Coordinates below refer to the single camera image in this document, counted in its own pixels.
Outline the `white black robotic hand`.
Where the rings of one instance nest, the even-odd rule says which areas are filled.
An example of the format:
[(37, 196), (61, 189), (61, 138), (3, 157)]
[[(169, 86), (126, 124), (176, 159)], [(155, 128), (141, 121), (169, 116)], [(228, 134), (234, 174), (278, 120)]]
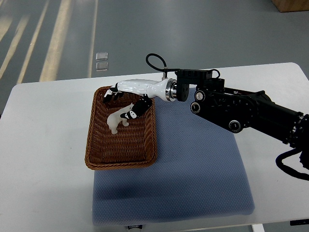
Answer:
[(164, 101), (175, 101), (177, 82), (175, 79), (164, 79), (162, 81), (132, 79), (116, 83), (105, 93), (103, 102), (109, 102), (112, 99), (123, 96), (124, 93), (132, 93), (141, 96), (133, 107), (121, 113), (121, 118), (135, 119), (142, 116), (152, 106), (152, 99), (159, 97)]

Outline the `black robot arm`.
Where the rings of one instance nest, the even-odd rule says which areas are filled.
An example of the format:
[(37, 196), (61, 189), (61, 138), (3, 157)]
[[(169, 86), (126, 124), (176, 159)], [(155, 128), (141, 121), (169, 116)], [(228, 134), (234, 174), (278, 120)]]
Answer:
[(159, 58), (164, 67), (158, 68), (146, 61), (153, 69), (163, 73), (163, 80), (169, 72), (177, 76), (170, 80), (163, 91), (168, 100), (184, 102), (189, 96), (189, 86), (196, 85), (194, 101), (190, 104), (191, 112), (232, 133), (239, 133), (244, 128), (253, 128), (269, 135), (292, 150), (277, 156), (275, 162), (286, 174), (302, 180), (309, 175), (301, 173), (283, 163), (284, 159), (299, 154), (303, 168), (309, 167), (309, 116), (274, 103), (263, 91), (250, 92), (225, 87), (224, 79), (213, 77), (215, 71), (169, 69), (165, 60), (158, 54), (148, 54), (146, 59)]

